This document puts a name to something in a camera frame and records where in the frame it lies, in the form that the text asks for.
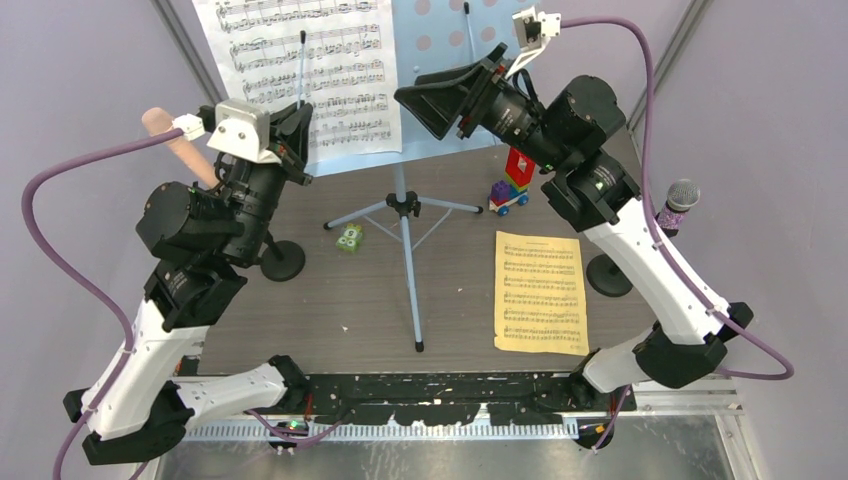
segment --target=sheet music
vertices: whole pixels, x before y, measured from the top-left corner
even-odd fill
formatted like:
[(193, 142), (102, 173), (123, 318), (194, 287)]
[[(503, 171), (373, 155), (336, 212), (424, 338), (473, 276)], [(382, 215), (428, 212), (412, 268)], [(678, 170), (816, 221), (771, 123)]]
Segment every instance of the sheet music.
[(391, 0), (193, 0), (231, 98), (315, 108), (309, 162), (401, 151)]
[(497, 232), (495, 347), (589, 353), (580, 242)]

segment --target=microphone head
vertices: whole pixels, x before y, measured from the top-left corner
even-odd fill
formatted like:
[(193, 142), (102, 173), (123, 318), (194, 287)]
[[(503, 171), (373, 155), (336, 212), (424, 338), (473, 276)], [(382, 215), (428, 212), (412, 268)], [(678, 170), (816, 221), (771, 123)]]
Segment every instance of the microphone head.
[(678, 212), (685, 212), (695, 206), (701, 199), (701, 189), (689, 179), (678, 180), (668, 189), (666, 203)]

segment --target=gray wall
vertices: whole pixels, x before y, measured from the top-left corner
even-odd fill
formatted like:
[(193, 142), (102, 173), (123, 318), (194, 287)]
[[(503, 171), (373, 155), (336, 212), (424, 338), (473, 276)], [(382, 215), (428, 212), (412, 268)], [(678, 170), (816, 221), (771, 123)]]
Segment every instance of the gray wall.
[[(122, 336), (27, 235), (23, 186), (49, 165), (146, 136), (149, 107), (190, 112), (204, 99), (147, 1), (4, 2), (0, 44), (0, 477), (48, 478), (71, 426), (63, 395), (90, 386)], [(135, 222), (157, 184), (189, 178), (156, 147), (48, 182), (36, 213), (57, 250), (134, 314), (154, 265)], [(74, 445), (65, 478), (126, 478), (89, 467)]]
[[(697, 180), (675, 243), (797, 367), (739, 381), (770, 478), (845, 478), (848, 3), (715, 2), (659, 92), (652, 191)], [(739, 340), (725, 364), (777, 371)]]

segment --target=gray floor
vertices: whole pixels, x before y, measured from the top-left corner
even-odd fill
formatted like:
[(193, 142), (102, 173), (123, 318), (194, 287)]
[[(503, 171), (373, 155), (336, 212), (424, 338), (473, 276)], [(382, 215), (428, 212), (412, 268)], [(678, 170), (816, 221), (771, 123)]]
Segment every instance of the gray floor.
[[(638, 177), (630, 138), (620, 133), (605, 147)], [(412, 162), (409, 189), (419, 195), (483, 204), (491, 184), (503, 178), (506, 148)], [(409, 297), (401, 245), (367, 221), (359, 252), (335, 247), (340, 232), (325, 221), (385, 198), (393, 189), (390, 167), (318, 178), (309, 187), (287, 185), (271, 231), (298, 242), (307, 254), (304, 271), (277, 284), (258, 268), (225, 316), (209, 332), (201, 373), (237, 373), (276, 354), (291, 355), (307, 373), (562, 370), (580, 358), (504, 352), (493, 346), (495, 231), (570, 237), (573, 229), (547, 204), (536, 176), (530, 203), (506, 217), (454, 211), (415, 250), (421, 321), (426, 351), (413, 350)], [(411, 220), (413, 239), (445, 210), (425, 207)], [(399, 235), (397, 214), (373, 218)], [(581, 239), (584, 265), (598, 249)], [(654, 316), (635, 292), (619, 299), (586, 286), (589, 344), (615, 345), (650, 326)]]
[(294, 456), (267, 444), (182, 442), (157, 479), (732, 479), (715, 419), (623, 417), (597, 456), (569, 440), (320, 443)]

